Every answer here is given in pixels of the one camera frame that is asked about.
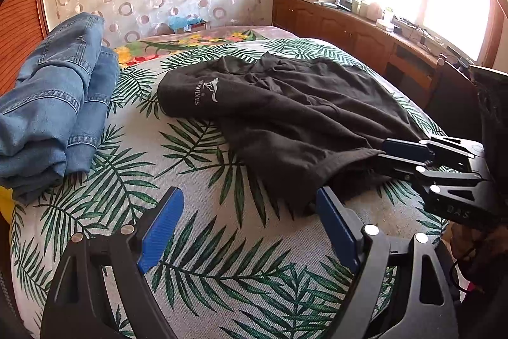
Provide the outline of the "person's right hand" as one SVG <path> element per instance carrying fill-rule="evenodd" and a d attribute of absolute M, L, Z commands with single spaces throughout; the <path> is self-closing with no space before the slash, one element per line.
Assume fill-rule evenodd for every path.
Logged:
<path fill-rule="evenodd" d="M 501 256 L 507 254 L 507 226 L 482 232 L 453 223 L 450 246 L 463 276 L 481 286 L 490 278 Z"/>

